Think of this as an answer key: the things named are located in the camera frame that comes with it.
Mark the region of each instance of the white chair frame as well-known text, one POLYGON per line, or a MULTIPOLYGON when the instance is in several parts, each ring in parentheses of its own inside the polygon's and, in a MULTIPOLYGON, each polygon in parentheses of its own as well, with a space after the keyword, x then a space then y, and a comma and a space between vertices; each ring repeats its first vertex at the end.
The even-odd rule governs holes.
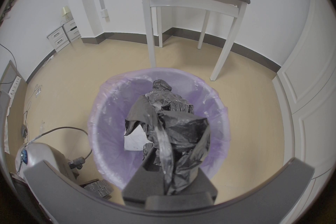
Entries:
POLYGON ((233 17, 227 40, 216 63, 216 66, 210 76, 210 80, 215 81, 221 71, 226 58, 232 48, 234 40, 238 34, 242 23, 247 3, 239 0, 142 0, 143 14, 145 18, 145 29, 147 37, 147 46, 149 52, 149 60, 151 67, 156 67, 155 51, 154 51, 154 35, 151 8, 156 7, 157 11, 157 31, 159 34, 159 47, 162 48, 162 18, 161 7, 188 7, 206 10, 202 31, 199 37, 197 48, 200 49, 203 43, 205 30, 208 25, 210 11, 219 12, 221 14, 233 17))

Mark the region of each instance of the white wardrobe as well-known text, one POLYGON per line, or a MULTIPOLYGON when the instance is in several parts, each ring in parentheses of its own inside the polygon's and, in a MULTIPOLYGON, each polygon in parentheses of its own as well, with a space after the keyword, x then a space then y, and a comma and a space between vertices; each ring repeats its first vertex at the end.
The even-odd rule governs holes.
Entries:
POLYGON ((329 0, 310 0, 301 37, 273 80, 285 132, 286 163, 292 157, 315 168, 305 193, 282 221, 309 209, 336 163, 336 15, 329 0))

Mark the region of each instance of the purple trash bag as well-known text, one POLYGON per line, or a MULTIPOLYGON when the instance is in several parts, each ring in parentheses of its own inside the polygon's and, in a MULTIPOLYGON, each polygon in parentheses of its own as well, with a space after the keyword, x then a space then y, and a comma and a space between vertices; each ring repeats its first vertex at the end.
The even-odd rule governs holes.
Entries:
POLYGON ((211 139, 201 169, 211 179, 228 155, 230 124, 228 109, 218 93, 204 80, 172 68, 151 68, 127 72, 101 85, 88 120, 93 158, 104 179, 121 190, 142 163, 142 151, 124 150, 125 118, 139 96, 152 91, 153 81, 165 80, 172 92, 194 105, 194 114, 206 117, 211 139))

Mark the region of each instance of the beige floor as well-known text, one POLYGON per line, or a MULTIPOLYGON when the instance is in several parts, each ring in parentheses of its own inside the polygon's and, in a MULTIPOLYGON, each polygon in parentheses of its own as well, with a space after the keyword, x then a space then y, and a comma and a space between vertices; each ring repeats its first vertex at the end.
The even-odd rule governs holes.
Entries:
MULTIPOLYGON (((282 117, 272 79, 275 73, 266 67, 230 52, 216 81, 209 77, 221 49, 171 37, 163 48, 155 48, 157 65, 190 72, 216 89, 229 108, 231 145, 229 155, 212 179, 218 189, 216 203, 230 200, 261 184, 283 164, 284 135, 282 117)), ((99 45, 81 40, 68 45, 42 67, 28 85, 26 98, 36 84, 41 93, 31 98, 28 112, 30 139, 59 126, 87 129, 86 123, 99 86, 111 76, 149 68, 144 44, 105 40, 99 45)), ((42 137, 67 158, 85 156, 89 144, 84 134, 60 130, 42 137)), ((102 178, 92 155, 80 171, 84 182, 102 178)), ((123 203, 114 187, 111 201, 123 203)))

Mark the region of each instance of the lampshade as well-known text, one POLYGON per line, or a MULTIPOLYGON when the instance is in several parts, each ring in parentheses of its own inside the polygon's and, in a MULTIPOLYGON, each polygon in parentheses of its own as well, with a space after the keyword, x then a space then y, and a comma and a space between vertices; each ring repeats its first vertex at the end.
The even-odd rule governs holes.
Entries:
POLYGON ((68 6, 62 7, 62 17, 70 13, 70 8, 68 6))

